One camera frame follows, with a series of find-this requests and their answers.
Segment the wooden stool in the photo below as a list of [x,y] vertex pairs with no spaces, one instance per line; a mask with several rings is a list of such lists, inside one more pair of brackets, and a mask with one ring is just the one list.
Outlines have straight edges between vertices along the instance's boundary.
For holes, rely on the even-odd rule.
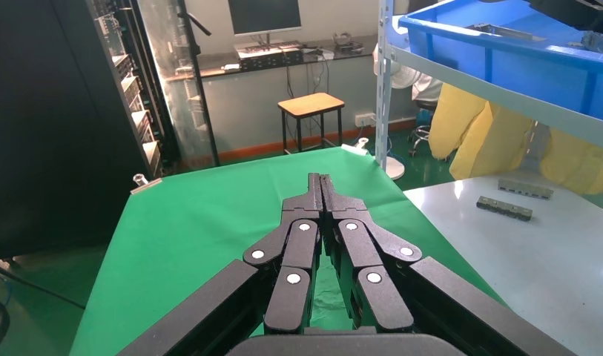
[[[338,145],[343,144],[343,125],[340,121],[340,109],[345,106],[345,102],[336,99],[327,93],[316,93],[301,96],[295,99],[278,102],[277,106],[282,111],[282,134],[283,134],[283,153],[291,154],[286,145],[286,114],[297,119],[297,152],[309,151],[314,148],[325,147],[325,144],[336,146],[325,138],[325,129],[323,124],[323,115],[330,111],[338,112]],[[307,147],[305,150],[301,145],[301,119],[320,114],[321,143]]]

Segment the yellow garment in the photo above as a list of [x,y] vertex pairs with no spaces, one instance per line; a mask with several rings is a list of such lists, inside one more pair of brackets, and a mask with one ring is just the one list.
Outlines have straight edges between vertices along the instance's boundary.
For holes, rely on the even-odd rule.
[[[430,149],[445,158],[454,179],[516,169],[526,151],[532,120],[448,84],[430,129]],[[540,165],[541,174],[578,194],[603,193],[603,149],[555,128]]]
[[555,128],[540,164],[541,174],[577,194],[603,193],[603,148]]
[[430,150],[435,158],[449,156],[463,142],[472,121],[487,102],[464,90],[443,84],[430,128]]
[[449,167],[452,177],[466,179],[519,167],[532,123],[515,111],[487,102],[456,152]]

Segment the green table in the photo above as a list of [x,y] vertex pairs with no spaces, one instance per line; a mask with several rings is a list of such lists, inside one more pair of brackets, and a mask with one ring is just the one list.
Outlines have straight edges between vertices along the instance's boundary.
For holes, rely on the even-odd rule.
[[[497,298],[370,156],[330,148],[167,177],[131,196],[70,354],[116,354],[241,260],[279,225],[282,200],[307,191],[311,172],[331,174],[337,192],[362,198],[378,225]],[[321,259],[311,324],[350,329],[335,271],[328,257]]]

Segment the monitor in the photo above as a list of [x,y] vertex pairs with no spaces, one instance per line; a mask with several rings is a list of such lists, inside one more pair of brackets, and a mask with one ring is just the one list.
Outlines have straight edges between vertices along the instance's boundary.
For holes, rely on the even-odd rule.
[[228,0],[236,36],[300,30],[298,0]]

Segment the shelf post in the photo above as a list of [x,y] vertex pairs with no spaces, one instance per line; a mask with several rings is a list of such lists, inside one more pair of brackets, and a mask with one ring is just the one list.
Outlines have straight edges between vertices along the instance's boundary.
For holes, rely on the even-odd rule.
[[375,160],[386,170],[386,146],[389,136],[391,102],[391,58],[386,29],[392,26],[393,0],[380,0],[378,21],[378,87],[375,106]]

